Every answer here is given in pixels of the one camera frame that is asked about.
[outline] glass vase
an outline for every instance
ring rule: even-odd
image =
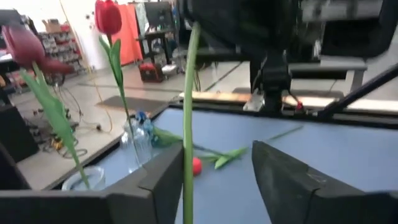
[[[87,189],[80,172],[76,172],[62,184],[62,190],[103,190],[105,188],[105,171],[103,168],[86,167],[84,172],[90,184],[90,189]]]
[[[153,157],[150,136],[135,119],[131,120],[133,134],[126,122],[123,126],[124,132],[120,140],[120,148],[126,158],[129,172],[134,172]]]

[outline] blue table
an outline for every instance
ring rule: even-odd
[[[155,125],[182,135],[182,110],[167,109]],[[229,151],[250,147],[299,125],[304,127],[272,145],[319,171],[363,191],[398,190],[398,132],[387,129],[193,112],[193,141]],[[119,149],[98,163],[111,185],[128,175]],[[271,223],[251,164],[251,151],[221,170],[204,167],[194,183],[194,223]],[[176,223],[182,223],[182,201]]]

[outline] concrete floor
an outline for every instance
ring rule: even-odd
[[[379,59],[369,62],[369,69],[365,73],[364,81],[370,80],[388,66],[397,63],[397,53],[398,41],[394,39],[388,53]],[[326,60],[323,63],[347,63],[347,60]],[[344,94],[347,94],[352,78],[353,74],[350,72],[345,81],[337,81],[333,85],[333,90],[342,91]],[[124,79],[126,96],[153,100],[169,101],[183,91],[184,85],[183,75],[173,77],[160,84],[142,83],[139,71],[135,66],[124,67]],[[111,117],[113,128],[112,131],[106,132],[110,130],[111,122],[107,116],[107,112],[103,108],[96,106],[100,98],[96,92],[93,80],[103,100],[114,95],[119,95],[114,78],[109,71],[96,72],[94,75],[82,75],[71,78],[65,83],[65,88],[70,90],[77,99],[84,114],[84,121],[80,123],[80,128],[78,128],[76,133],[76,137],[79,140],[76,148],[88,150],[88,154],[81,157],[83,161],[96,153],[98,149],[118,138],[122,133],[122,125],[126,120],[123,112],[109,110],[108,113]],[[249,64],[247,62],[240,65],[238,62],[220,63],[217,69],[212,67],[201,71],[200,81],[202,90],[207,91],[231,92],[237,87],[249,87]],[[294,80],[292,89],[329,90],[333,82],[333,80]],[[398,81],[395,79],[366,98],[374,100],[398,100],[397,85]],[[32,110],[40,108],[32,93],[17,95],[11,100],[26,118],[32,116]],[[72,101],[70,96],[69,100],[65,100],[65,104],[66,107],[71,109],[72,118],[78,121],[78,113],[74,109],[76,108],[76,103]],[[94,130],[93,123],[101,124],[104,132],[99,133]],[[39,190],[53,187],[54,182],[59,178],[70,175],[74,164],[72,160],[63,159],[56,152],[39,152],[18,163],[18,167],[32,188]]]

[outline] red tulip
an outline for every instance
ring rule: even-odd
[[[118,6],[112,0],[95,2],[95,25],[106,35],[113,35],[122,28],[122,17]]]
[[[19,65],[31,66],[32,62],[44,59],[43,45],[30,30],[19,24],[2,26],[1,30],[7,45],[7,51]]]
[[[30,30],[19,24],[2,26],[7,51],[20,66],[32,68],[35,62],[44,74],[71,73],[73,67],[45,57],[43,45]]]

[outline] orange curtain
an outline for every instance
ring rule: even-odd
[[[122,28],[112,36],[112,41],[121,40],[120,61],[121,65],[126,65],[135,60],[142,60],[141,48],[136,40],[138,38],[136,9],[133,4],[118,7],[122,17]]]

